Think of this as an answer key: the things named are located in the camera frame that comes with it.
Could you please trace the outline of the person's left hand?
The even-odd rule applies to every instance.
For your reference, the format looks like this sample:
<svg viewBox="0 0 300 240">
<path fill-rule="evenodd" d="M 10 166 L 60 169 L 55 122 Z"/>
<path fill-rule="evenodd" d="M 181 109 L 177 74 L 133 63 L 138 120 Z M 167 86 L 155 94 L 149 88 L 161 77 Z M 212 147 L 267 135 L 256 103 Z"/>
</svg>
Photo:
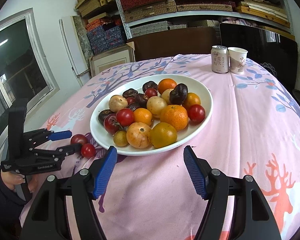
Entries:
<svg viewBox="0 0 300 240">
<path fill-rule="evenodd" d="M 14 191 L 15 185 L 20 185 L 22 183 L 25 183 L 25 179 L 18 174 L 1 171 L 0 175 L 3 183 L 12 191 Z M 29 191 L 31 193 L 34 193 L 34 191 L 36 191 L 37 185 L 38 185 L 38 176 L 35 174 L 32 176 L 30 182 L 28 182 Z"/>
</svg>

